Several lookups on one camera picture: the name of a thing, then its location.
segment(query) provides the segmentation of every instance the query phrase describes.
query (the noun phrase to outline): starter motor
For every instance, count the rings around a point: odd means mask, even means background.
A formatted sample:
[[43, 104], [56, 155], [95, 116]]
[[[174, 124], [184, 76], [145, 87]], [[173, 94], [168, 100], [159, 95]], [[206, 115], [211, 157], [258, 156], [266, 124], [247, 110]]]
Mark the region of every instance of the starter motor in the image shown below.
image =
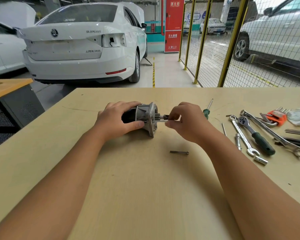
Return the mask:
[[158, 107], [154, 102], [150, 104], [140, 104], [135, 108], [129, 109], [125, 112], [121, 120], [127, 124], [133, 121], [143, 121], [145, 129], [149, 132], [149, 136], [154, 137], [157, 130], [157, 122], [165, 122], [168, 120], [169, 115], [160, 115]]

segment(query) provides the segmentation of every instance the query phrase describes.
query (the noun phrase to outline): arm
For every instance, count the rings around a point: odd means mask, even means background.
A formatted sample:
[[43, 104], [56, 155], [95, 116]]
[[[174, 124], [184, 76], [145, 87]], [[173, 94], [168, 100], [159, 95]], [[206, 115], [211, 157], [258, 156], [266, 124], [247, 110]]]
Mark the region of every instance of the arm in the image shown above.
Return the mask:
[[122, 114], [139, 102], [109, 103], [95, 125], [0, 222], [2, 239], [66, 239], [80, 213], [103, 144], [144, 122], [124, 124]]
[[214, 128], [198, 105], [174, 107], [166, 126], [208, 154], [245, 239], [300, 240], [300, 204]]

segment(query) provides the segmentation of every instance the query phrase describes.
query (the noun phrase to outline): forearm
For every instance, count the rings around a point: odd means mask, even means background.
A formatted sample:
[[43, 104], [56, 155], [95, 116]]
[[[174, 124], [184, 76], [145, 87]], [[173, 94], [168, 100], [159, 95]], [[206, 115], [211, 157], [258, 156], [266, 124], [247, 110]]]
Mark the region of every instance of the forearm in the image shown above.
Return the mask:
[[83, 205], [96, 158], [98, 133], [82, 135], [69, 153], [0, 223], [0, 239], [65, 239]]
[[300, 204], [208, 126], [200, 146], [210, 157], [245, 239], [300, 239]]

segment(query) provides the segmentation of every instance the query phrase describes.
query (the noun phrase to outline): car logo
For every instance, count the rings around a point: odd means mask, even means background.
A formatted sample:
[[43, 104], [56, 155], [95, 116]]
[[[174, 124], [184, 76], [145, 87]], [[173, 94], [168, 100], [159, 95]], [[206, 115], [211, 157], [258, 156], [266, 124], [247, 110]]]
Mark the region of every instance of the car logo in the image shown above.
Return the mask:
[[52, 35], [52, 37], [55, 37], [55, 38], [56, 38], [56, 37], [58, 37], [59, 33], [58, 33], [58, 31], [57, 31], [56, 29], [53, 28], [53, 29], [51, 30], [51, 35]]

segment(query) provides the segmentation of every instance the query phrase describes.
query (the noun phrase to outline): tire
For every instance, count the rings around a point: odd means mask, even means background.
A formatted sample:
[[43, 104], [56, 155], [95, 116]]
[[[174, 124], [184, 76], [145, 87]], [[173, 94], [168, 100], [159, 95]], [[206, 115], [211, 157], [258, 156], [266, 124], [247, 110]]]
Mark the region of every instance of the tire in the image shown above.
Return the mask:
[[137, 83], [140, 80], [140, 60], [137, 51], [136, 51], [136, 64], [135, 64], [134, 72], [131, 76], [128, 77], [128, 80], [131, 83]]
[[240, 34], [233, 51], [233, 59], [245, 61], [249, 57], [249, 36], [246, 34]]
[[147, 56], [148, 56], [148, 40], [147, 40], [147, 43], [145, 44], [145, 53], [144, 53], [143, 58], [147, 58]]

